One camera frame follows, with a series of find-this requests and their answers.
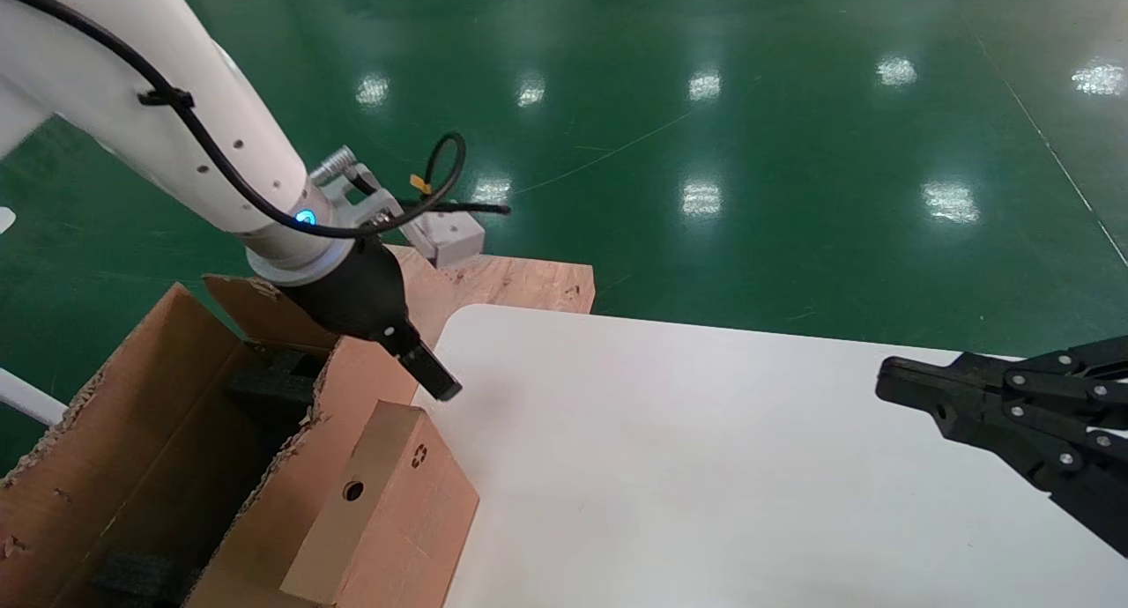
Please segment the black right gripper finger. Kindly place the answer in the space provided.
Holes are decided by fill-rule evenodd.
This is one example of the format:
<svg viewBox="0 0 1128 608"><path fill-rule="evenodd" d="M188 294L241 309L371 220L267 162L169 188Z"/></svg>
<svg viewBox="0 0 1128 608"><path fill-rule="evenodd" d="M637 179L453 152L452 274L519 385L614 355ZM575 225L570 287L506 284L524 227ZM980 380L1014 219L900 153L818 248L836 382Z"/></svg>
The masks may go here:
<svg viewBox="0 0 1128 608"><path fill-rule="evenodd" d="M1068 397L1066 412L954 381L879 381L879 399L926 412L949 441L999 456L1125 556L1125 404Z"/></svg>
<svg viewBox="0 0 1128 608"><path fill-rule="evenodd" d="M1051 412L1087 428L1125 430L1127 338L1099 340L1019 360L962 352L946 365L887 358L879 399L951 417L957 411Z"/></svg>

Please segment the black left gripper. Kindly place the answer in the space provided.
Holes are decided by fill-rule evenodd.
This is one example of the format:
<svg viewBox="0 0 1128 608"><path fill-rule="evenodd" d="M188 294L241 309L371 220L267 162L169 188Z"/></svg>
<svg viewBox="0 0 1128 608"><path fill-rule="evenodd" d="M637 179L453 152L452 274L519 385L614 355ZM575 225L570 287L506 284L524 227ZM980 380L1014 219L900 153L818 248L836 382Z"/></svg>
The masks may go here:
<svg viewBox="0 0 1128 608"><path fill-rule="evenodd" d="M420 340L409 320L398 259L379 238L355 240L325 276L279 290L323 331L382 345L435 402L450 402L462 393L462 384Z"/></svg>

